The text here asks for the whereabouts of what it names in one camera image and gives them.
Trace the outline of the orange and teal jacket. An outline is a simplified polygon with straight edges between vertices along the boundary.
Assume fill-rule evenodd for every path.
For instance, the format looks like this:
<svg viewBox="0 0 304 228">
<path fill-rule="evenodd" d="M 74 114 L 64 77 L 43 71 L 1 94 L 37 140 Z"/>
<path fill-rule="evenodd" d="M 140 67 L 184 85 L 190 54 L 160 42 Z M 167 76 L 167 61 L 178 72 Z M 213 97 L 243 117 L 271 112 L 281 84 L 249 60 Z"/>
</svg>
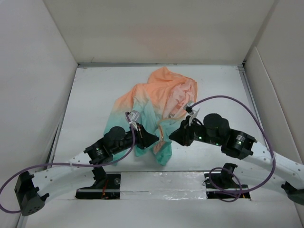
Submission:
<svg viewBox="0 0 304 228">
<path fill-rule="evenodd" d="M 189 77 L 162 67 L 151 73 L 147 83 L 136 84 L 128 93 L 116 99 L 107 120 L 104 133 L 120 126 L 129 130 L 125 113 L 137 111 L 138 123 L 159 137 L 146 149 L 135 147 L 136 156 L 154 154 L 156 162 L 165 166 L 172 156 L 169 135 L 180 127 L 186 116 L 184 106 L 197 99 L 198 84 Z"/>
</svg>

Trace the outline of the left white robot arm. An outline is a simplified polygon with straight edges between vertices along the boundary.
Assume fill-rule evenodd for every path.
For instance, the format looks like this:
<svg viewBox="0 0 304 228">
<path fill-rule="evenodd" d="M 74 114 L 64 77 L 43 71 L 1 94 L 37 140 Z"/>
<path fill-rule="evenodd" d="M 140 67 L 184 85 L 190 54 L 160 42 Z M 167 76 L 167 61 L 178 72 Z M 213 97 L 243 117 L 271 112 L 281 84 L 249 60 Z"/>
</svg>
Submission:
<svg viewBox="0 0 304 228">
<path fill-rule="evenodd" d="M 21 214 L 32 215 L 53 198 L 88 184 L 95 188 L 103 187 L 107 179 L 103 167 L 112 164 L 114 155 L 131 151 L 135 146 L 146 149 L 158 139 L 139 123 L 131 126 L 128 132 L 115 126 L 103 138 L 65 163 L 49 164 L 46 170 L 33 174 L 23 171 L 15 185 Z"/>
</svg>

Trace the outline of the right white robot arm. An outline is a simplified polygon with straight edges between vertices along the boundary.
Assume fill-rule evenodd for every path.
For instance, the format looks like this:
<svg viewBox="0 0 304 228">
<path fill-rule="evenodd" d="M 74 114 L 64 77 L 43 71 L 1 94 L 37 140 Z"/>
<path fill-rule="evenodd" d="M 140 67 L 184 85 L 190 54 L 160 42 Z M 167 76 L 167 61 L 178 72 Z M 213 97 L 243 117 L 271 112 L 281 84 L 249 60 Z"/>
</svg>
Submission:
<svg viewBox="0 0 304 228">
<path fill-rule="evenodd" d="M 219 114 L 208 114 L 202 122 L 187 116 L 169 138 L 182 146 L 190 146 L 193 141 L 218 146 L 226 156 L 269 172 L 269 176 L 263 178 L 257 171 L 244 170 L 233 163 L 214 168 L 205 174 L 203 183 L 208 190 L 214 190 L 217 198 L 225 194 L 237 198 L 264 187 L 286 195 L 296 204 L 304 203 L 304 166 L 271 152 L 253 136 L 231 129 L 228 120 Z"/>
</svg>

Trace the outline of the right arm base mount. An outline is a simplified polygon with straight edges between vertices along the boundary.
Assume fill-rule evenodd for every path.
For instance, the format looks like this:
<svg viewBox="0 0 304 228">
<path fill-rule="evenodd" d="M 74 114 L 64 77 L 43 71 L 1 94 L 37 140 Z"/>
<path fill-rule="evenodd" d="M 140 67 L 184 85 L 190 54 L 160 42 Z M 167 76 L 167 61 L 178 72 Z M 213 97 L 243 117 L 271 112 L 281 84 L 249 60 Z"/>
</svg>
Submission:
<svg viewBox="0 0 304 228">
<path fill-rule="evenodd" d="M 241 185 L 234 176 L 234 169 L 238 166 L 225 163 L 222 168 L 214 168 L 204 172 L 202 185 L 206 188 L 207 199 L 217 199 L 223 202 L 234 202 L 237 199 L 250 199 L 248 186 Z"/>
</svg>

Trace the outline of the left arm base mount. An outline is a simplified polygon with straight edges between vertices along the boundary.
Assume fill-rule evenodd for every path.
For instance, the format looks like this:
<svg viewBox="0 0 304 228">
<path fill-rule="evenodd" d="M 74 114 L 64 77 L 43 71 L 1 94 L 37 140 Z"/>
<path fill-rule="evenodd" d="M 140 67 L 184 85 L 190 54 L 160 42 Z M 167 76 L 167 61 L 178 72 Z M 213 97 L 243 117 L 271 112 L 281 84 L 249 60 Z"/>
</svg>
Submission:
<svg viewBox="0 0 304 228">
<path fill-rule="evenodd" d="M 119 200 L 121 174 L 107 174 L 103 167 L 94 168 L 94 183 L 90 187 L 76 190 L 76 199 L 80 200 Z"/>
</svg>

